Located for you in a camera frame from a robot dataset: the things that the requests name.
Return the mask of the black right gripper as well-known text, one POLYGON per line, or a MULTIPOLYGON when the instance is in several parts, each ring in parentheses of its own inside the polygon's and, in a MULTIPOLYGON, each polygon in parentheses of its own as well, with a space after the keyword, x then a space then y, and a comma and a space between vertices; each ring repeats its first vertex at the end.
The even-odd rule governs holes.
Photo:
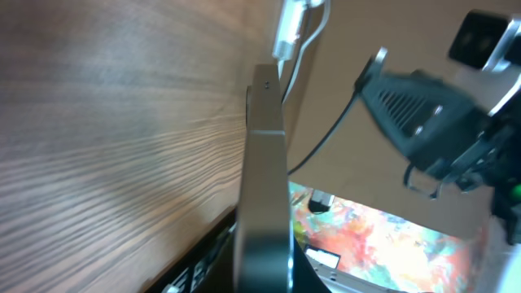
POLYGON ((383 69, 387 49, 371 56, 355 83, 356 92, 391 144, 409 160, 406 187, 418 171, 442 186, 469 192, 508 179, 509 126, 488 124, 488 115, 464 91, 423 71, 383 69))

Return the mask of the white power strip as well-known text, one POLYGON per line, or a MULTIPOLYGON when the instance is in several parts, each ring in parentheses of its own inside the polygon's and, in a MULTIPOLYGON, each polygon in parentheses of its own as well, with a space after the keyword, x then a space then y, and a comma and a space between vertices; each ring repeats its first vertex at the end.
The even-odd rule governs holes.
POLYGON ((287 61, 293 56, 293 51, 298 38, 298 31, 304 18, 304 12, 323 6, 324 11, 321 23, 317 29, 306 39, 303 47, 308 46, 325 28, 331 13, 330 0, 285 0, 275 35, 272 56, 276 60, 287 61))

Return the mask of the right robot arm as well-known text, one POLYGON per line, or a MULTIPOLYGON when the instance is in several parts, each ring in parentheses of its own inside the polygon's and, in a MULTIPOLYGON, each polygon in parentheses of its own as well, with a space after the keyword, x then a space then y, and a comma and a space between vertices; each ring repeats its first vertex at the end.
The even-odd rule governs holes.
POLYGON ((493 188, 490 212, 505 241, 520 244, 520 89, 488 114, 475 99, 425 72, 383 69, 387 49, 370 57, 354 84, 382 134, 409 161, 403 185, 429 199, 444 186, 493 188))

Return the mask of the turquoise screen smartphone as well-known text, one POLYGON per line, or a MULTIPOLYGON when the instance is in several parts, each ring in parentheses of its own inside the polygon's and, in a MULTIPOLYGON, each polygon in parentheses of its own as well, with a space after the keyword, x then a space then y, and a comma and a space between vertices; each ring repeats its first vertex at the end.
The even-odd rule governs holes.
POLYGON ((234 238, 234 289, 288 293, 293 230, 278 68, 258 64, 247 92, 247 132, 234 238))

